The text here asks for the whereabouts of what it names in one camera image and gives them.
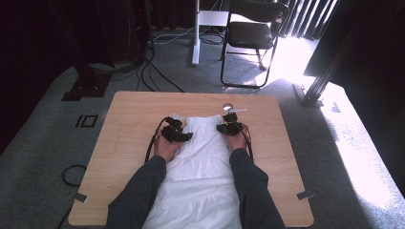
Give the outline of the white desk frame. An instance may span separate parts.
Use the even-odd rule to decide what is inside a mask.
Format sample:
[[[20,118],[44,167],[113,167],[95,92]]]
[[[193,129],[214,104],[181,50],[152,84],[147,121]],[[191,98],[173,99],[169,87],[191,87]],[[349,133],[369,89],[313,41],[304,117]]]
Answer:
[[[198,66],[200,63],[200,26],[225,27],[228,17],[227,11],[221,10],[201,10],[200,0],[195,0],[195,35],[191,63],[193,66]]]

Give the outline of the person's right hand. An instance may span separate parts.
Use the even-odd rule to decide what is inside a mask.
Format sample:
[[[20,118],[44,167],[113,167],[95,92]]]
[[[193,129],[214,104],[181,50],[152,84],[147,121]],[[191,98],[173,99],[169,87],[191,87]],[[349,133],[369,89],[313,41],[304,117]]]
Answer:
[[[231,152],[237,149],[246,149],[247,148],[246,136],[247,136],[247,128],[243,128],[242,131],[237,135],[226,135],[224,138],[227,142],[227,148]]]

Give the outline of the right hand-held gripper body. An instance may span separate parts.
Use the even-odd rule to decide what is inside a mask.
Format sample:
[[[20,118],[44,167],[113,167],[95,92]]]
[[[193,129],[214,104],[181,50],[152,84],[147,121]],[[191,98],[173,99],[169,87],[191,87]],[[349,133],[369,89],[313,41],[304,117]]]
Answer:
[[[223,116],[223,120],[227,130],[225,135],[237,135],[243,129],[244,124],[238,122],[237,114],[231,107],[224,107],[224,110],[226,115]]]

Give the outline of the white skirt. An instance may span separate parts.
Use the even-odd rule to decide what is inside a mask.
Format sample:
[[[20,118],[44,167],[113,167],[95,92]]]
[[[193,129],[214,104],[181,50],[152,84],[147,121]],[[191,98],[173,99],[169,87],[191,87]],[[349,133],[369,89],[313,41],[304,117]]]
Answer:
[[[142,229],[242,229],[221,123],[217,114],[186,119],[184,130],[193,136],[167,164]]]

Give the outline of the black folding chair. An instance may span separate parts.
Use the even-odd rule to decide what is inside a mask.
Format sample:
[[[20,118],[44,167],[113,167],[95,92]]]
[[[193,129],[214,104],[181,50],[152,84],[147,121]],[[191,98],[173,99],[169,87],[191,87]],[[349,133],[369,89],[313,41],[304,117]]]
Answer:
[[[269,73],[278,45],[281,28],[289,17],[286,3],[274,0],[236,0],[229,9],[227,16],[224,42],[221,53],[221,76],[223,85],[234,88],[260,89],[268,81]],[[225,81],[225,57],[229,52],[227,47],[251,49],[256,52],[258,65],[266,71],[262,85],[237,84]]]

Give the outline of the black stand with base plate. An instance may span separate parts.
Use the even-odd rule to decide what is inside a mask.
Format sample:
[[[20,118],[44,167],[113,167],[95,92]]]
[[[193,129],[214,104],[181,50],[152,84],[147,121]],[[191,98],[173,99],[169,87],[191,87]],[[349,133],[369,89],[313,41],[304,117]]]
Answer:
[[[59,0],[45,0],[45,7],[49,12],[55,33],[77,72],[74,85],[69,92],[64,93],[62,100],[79,101],[82,97],[103,97],[111,75],[95,73],[88,65],[85,54],[70,21],[60,6]]]

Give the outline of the striped curtain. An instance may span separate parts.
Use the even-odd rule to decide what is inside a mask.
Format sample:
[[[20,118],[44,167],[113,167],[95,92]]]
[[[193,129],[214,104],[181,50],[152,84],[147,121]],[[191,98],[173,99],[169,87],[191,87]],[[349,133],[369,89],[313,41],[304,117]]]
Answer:
[[[308,40],[322,37],[339,0],[277,0],[288,6],[289,17],[281,36]]]

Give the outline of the black aluminium post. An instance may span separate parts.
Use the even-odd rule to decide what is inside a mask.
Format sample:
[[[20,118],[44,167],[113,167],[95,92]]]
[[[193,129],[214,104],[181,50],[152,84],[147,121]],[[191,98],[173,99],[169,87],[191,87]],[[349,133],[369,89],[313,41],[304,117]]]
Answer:
[[[320,107],[320,97],[344,62],[361,26],[361,20],[373,0],[336,0],[323,35],[309,60],[305,74],[314,68],[314,80],[308,86],[294,84],[302,107]]]

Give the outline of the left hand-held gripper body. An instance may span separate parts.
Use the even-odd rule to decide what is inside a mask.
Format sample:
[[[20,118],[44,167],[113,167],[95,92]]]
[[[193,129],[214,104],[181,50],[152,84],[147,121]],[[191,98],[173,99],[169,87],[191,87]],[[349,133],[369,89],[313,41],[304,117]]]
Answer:
[[[167,123],[167,126],[162,129],[161,135],[169,142],[178,142],[177,138],[180,138],[182,134],[182,122],[171,116],[167,116],[164,121]]]

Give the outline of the person's left hand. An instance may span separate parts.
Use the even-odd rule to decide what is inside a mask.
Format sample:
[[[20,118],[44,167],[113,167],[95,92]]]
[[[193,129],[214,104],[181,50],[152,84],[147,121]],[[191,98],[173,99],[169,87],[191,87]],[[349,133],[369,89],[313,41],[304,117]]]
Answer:
[[[154,156],[162,157],[166,163],[170,162],[174,154],[181,146],[181,142],[169,142],[162,134],[161,129],[158,130],[158,136],[154,141]]]

